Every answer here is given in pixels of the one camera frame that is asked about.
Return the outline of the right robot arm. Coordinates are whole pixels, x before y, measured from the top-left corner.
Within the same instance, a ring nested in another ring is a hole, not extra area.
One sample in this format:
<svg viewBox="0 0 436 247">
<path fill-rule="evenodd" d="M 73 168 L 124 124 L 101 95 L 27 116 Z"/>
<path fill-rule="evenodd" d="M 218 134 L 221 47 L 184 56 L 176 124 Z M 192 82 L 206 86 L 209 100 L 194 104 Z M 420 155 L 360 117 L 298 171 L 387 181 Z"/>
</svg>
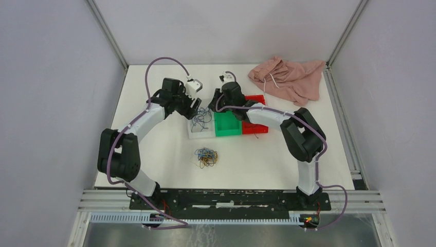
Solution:
<svg viewBox="0 0 436 247">
<path fill-rule="evenodd" d="M 217 113 L 231 112 L 237 120 L 281 131 L 290 154 L 298 163 L 297 204 L 312 209 L 322 194 L 319 184 L 319 159 L 326 151 L 326 136 L 306 108 L 293 113 L 247 100 L 237 82 L 216 88 L 209 108 Z"/>
</svg>

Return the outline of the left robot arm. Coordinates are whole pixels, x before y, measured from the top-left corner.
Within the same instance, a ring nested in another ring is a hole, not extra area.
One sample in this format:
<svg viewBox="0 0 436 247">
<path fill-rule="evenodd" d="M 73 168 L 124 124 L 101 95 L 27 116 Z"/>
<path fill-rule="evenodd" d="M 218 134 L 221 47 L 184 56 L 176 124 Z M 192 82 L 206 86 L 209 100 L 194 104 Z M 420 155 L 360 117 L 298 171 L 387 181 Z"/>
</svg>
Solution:
<svg viewBox="0 0 436 247">
<path fill-rule="evenodd" d="M 197 115 L 201 99 L 196 94 L 203 88 L 197 79 L 186 83 L 164 78 L 161 89 L 147 100 L 145 109 L 120 129 L 105 129 L 100 136 L 97 161 L 99 172 L 106 174 L 111 184 L 123 182 L 142 194 L 149 209 L 161 205 L 162 196 L 156 192 L 160 185 L 141 170 L 139 143 L 159 123 L 173 112 L 191 120 Z"/>
</svg>

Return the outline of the clear plastic bin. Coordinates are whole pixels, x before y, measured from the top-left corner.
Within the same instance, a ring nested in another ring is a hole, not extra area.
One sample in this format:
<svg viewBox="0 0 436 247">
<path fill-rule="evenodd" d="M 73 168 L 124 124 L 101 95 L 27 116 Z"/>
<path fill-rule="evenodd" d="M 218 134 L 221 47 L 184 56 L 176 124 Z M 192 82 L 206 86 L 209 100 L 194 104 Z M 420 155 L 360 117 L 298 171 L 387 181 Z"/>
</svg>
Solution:
<svg viewBox="0 0 436 247">
<path fill-rule="evenodd" d="M 198 114 L 188 120 L 188 138 L 213 138 L 215 135 L 214 112 L 208 108 L 209 102 L 203 101 L 198 108 Z"/>
</svg>

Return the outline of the green plastic bin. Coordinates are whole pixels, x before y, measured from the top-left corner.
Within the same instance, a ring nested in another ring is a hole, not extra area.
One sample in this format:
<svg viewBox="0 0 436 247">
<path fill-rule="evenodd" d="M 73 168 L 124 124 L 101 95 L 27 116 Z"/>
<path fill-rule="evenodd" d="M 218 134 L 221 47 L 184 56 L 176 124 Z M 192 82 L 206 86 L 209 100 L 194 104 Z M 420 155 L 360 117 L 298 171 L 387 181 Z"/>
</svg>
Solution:
<svg viewBox="0 0 436 247">
<path fill-rule="evenodd" d="M 242 122 L 231 112 L 214 113 L 214 126 L 217 137 L 242 135 Z"/>
</svg>

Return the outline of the red plastic bin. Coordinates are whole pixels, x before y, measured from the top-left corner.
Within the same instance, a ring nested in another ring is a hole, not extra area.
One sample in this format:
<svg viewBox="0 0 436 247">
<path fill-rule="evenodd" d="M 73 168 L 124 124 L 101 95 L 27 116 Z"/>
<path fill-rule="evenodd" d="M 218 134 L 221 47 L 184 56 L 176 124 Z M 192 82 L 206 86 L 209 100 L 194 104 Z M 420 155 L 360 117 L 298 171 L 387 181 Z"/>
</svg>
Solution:
<svg viewBox="0 0 436 247">
<path fill-rule="evenodd" d="M 245 98 L 246 98 L 246 100 L 254 100 L 256 102 L 265 104 L 265 98 L 263 95 L 246 95 Z M 242 122 L 242 134 L 243 135 L 266 134 L 266 133 L 268 133 L 268 131 L 269 131 L 269 128 L 267 126 L 248 123 L 246 121 Z"/>
</svg>

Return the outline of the pink cloth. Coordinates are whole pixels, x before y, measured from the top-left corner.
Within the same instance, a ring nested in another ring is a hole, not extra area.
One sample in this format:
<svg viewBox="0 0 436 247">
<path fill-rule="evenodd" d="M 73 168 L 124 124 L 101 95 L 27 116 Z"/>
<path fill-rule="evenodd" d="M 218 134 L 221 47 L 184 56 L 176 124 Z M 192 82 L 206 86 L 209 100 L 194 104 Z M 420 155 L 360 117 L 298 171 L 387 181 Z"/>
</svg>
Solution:
<svg viewBox="0 0 436 247">
<path fill-rule="evenodd" d="M 264 93 L 303 107 L 319 100 L 325 66 L 322 60 L 299 63 L 274 56 L 254 67 L 248 78 Z"/>
</svg>

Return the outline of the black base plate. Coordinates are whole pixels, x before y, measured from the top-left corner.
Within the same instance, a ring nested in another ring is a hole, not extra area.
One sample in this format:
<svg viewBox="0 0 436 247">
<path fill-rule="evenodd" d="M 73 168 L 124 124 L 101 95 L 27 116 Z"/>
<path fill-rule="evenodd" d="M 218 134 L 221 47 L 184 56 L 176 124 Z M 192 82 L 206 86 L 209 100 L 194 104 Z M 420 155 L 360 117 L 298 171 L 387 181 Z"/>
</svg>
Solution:
<svg viewBox="0 0 436 247">
<path fill-rule="evenodd" d="M 180 220 L 278 220 L 332 209 L 326 192 L 307 199 L 294 190 L 161 188 L 149 201 Z"/>
</svg>

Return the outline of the aluminium frame rail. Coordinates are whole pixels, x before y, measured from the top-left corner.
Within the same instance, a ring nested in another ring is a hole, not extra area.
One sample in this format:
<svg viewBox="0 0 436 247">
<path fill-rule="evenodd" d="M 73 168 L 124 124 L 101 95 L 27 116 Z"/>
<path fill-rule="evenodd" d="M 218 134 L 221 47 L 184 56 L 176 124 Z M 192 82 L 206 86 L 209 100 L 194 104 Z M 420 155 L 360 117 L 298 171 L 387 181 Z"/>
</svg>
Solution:
<svg viewBox="0 0 436 247">
<path fill-rule="evenodd" d="M 328 214 L 342 211 L 345 196 L 341 191 L 328 190 L 332 210 Z M 130 199 L 125 190 L 84 190 L 78 212 L 130 212 Z M 385 214 L 386 207 L 378 191 L 348 191 L 348 214 Z"/>
</svg>

